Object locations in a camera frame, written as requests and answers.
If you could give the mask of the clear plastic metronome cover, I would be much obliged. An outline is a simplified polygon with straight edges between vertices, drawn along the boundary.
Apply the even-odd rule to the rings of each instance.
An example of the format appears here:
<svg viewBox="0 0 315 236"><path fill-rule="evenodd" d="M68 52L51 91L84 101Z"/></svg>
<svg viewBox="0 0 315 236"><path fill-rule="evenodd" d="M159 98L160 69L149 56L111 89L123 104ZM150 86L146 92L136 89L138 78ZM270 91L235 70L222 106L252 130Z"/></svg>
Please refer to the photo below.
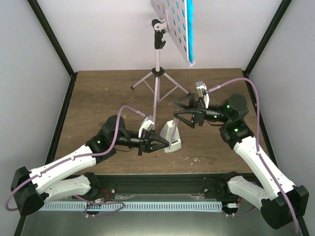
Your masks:
<svg viewBox="0 0 315 236"><path fill-rule="evenodd" d="M178 126L178 122L179 122L179 120L177 118L173 119L172 126L171 126L171 136L170 136L170 141L169 141L170 142L169 148L171 148L172 143L174 141L174 137L175 137L176 129L177 129L177 126Z"/></svg>

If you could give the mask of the white metronome body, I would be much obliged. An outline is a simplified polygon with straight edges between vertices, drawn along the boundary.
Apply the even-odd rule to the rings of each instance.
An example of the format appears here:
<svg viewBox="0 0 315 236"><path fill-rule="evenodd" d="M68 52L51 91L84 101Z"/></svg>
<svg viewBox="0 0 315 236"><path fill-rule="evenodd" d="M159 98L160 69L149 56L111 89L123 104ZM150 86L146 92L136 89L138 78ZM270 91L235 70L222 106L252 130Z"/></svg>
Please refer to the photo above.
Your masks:
<svg viewBox="0 0 315 236"><path fill-rule="evenodd" d="M177 118L168 121L160 132L160 136L169 142L169 146L163 149L165 153L178 151L182 147Z"/></svg>

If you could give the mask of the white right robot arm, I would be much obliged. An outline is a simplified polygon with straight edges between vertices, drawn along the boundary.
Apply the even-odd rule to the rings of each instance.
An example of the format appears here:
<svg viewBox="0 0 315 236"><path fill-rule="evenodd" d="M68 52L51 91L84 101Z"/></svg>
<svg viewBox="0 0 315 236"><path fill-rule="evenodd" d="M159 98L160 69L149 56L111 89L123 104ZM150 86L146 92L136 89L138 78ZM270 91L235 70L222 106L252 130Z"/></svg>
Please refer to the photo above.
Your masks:
<svg viewBox="0 0 315 236"><path fill-rule="evenodd" d="M173 116L191 128L202 126L204 121L220 122L220 136L250 167L260 182L257 186L237 173L219 185L224 198L237 195L260 210L266 223L279 229L294 218L304 216L309 192L304 186L297 186L273 163L257 142L258 137L244 121L248 114L246 98L235 93L220 105L210 105L208 99L195 99L188 94L175 100L182 108Z"/></svg>

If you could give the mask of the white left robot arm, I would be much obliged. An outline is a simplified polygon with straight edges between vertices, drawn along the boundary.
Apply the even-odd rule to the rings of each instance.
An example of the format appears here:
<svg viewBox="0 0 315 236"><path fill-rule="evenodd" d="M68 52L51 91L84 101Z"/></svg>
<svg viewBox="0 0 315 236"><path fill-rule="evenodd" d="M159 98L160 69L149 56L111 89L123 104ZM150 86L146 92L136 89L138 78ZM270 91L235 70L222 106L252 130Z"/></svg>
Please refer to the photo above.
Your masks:
<svg viewBox="0 0 315 236"><path fill-rule="evenodd" d="M169 147L169 141L157 134L152 117L145 117L139 131L126 130L121 116L110 116L98 133L74 152L39 168L20 167L10 187L21 216L28 216L44 204L75 195L94 199L100 194L100 182L94 173L70 178L70 175L97 165L116 154L115 146L136 148L138 155Z"/></svg>

